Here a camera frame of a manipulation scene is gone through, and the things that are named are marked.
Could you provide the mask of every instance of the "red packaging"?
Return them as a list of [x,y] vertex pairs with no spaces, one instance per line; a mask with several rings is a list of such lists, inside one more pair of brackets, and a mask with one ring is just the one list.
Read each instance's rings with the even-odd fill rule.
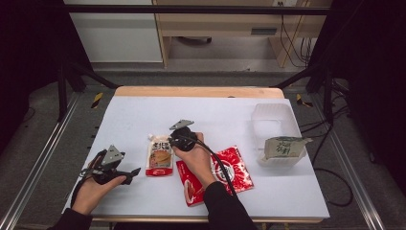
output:
[[[216,153],[221,162],[223,162],[229,177],[233,183],[236,193],[249,190],[254,187],[245,164],[239,154],[237,146],[229,147],[225,150]],[[204,190],[196,176],[188,169],[185,162],[176,162],[179,175],[184,186],[184,195],[186,204],[193,206],[203,202]],[[222,173],[220,166],[215,158],[212,156],[212,173],[214,177],[224,184],[227,192],[230,194],[231,190],[227,184],[227,180]]]

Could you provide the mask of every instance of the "black sleeve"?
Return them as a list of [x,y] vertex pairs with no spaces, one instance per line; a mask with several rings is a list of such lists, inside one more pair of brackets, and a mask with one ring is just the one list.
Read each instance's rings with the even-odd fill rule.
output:
[[229,195],[221,182],[214,182],[207,187],[204,202],[209,211],[210,229],[258,229],[242,203]]
[[92,216],[85,216],[67,208],[56,225],[48,230],[88,230],[92,219]]

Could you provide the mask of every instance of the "plastic box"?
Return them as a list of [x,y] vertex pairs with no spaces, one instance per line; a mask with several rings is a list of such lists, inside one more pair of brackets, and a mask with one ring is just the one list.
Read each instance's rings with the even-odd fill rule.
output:
[[263,167],[289,168],[298,163],[306,150],[299,157],[271,158],[263,160],[265,141],[272,137],[302,137],[297,126],[292,108],[288,103],[259,103],[251,116],[258,151],[258,162]]

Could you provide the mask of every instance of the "left hand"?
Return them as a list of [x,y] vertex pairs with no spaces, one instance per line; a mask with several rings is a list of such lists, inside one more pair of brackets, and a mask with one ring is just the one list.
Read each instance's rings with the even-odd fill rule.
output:
[[122,175],[101,185],[96,182],[93,177],[86,178],[78,191],[72,210],[86,216],[90,215],[90,213],[98,206],[102,198],[108,192],[122,184],[125,179],[125,175]]

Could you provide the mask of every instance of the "white table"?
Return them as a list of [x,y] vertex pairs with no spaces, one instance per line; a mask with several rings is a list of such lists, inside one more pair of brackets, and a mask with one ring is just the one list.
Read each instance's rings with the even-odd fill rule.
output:
[[[253,221],[319,222],[329,218],[308,156],[286,170],[263,168],[257,163],[251,114],[255,105],[262,103],[290,107],[281,90],[270,88],[119,88],[107,107],[83,167],[113,144],[125,152],[120,171],[139,167],[142,170],[131,185],[119,186],[103,199],[92,213],[95,220],[207,221],[204,204],[186,205],[175,164],[171,176],[145,176],[148,135],[169,135],[169,127],[180,119],[194,121],[191,130],[203,132],[206,144],[214,151],[237,145],[255,186],[238,193],[238,197]],[[292,126],[299,132],[296,120]]]

